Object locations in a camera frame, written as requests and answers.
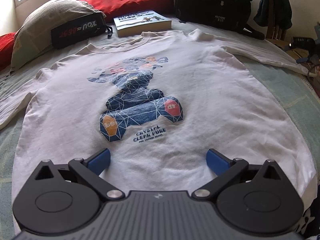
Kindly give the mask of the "wooden chair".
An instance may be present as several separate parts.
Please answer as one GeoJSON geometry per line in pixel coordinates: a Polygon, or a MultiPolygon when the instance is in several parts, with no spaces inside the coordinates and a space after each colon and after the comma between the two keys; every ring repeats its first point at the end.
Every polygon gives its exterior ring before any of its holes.
{"type": "Polygon", "coordinates": [[[286,36],[286,30],[281,29],[278,25],[275,24],[275,20],[273,18],[270,18],[267,26],[266,39],[284,41],[285,36],[286,36]]]}

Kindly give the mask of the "black pencil case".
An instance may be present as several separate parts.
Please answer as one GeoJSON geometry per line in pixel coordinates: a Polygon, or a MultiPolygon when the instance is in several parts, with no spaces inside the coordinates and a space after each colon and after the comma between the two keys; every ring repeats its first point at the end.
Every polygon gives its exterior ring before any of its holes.
{"type": "Polygon", "coordinates": [[[107,34],[107,37],[111,38],[113,29],[106,24],[101,12],[95,12],[52,29],[52,46],[55,49],[62,49],[101,34],[107,34]]]}

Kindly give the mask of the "red pillow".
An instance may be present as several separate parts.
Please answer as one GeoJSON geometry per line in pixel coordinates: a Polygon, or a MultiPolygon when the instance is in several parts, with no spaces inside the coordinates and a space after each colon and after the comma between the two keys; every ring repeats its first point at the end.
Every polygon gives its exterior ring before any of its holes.
{"type": "MultiPolygon", "coordinates": [[[[131,12],[154,10],[161,14],[169,14],[174,9],[174,0],[79,0],[86,1],[94,9],[102,12],[107,22],[131,12]]],[[[8,33],[1,36],[1,69],[10,67],[14,36],[8,33]]]]}

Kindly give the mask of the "beige pillow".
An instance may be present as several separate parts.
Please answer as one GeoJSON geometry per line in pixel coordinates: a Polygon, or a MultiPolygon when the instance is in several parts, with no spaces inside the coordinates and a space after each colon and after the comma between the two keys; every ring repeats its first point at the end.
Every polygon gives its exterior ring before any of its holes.
{"type": "Polygon", "coordinates": [[[68,22],[99,12],[79,0],[50,0],[33,11],[14,36],[11,71],[15,72],[29,61],[52,48],[51,30],[68,22]]]}

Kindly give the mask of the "dark jacket on chair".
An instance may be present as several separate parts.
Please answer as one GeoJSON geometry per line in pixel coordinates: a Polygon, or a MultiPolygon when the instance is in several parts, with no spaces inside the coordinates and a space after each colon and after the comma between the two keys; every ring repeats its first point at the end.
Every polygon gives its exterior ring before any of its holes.
{"type": "Polygon", "coordinates": [[[290,29],[292,27],[291,4],[289,0],[260,0],[253,20],[260,27],[267,27],[272,22],[280,29],[290,29]]]}

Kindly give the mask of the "paperback book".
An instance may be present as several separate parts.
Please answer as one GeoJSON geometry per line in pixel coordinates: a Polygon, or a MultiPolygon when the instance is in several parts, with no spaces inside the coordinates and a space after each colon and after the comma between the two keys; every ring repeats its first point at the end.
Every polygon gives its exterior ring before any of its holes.
{"type": "Polygon", "coordinates": [[[118,37],[140,35],[147,31],[170,30],[172,21],[153,10],[139,11],[114,18],[118,37]]]}

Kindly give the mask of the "black backpack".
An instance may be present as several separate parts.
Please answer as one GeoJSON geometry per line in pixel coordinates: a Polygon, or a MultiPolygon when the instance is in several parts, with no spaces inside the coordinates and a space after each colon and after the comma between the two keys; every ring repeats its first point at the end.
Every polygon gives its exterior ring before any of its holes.
{"type": "Polygon", "coordinates": [[[264,40],[265,35],[254,30],[248,20],[253,0],[174,0],[176,17],[264,40]]]}

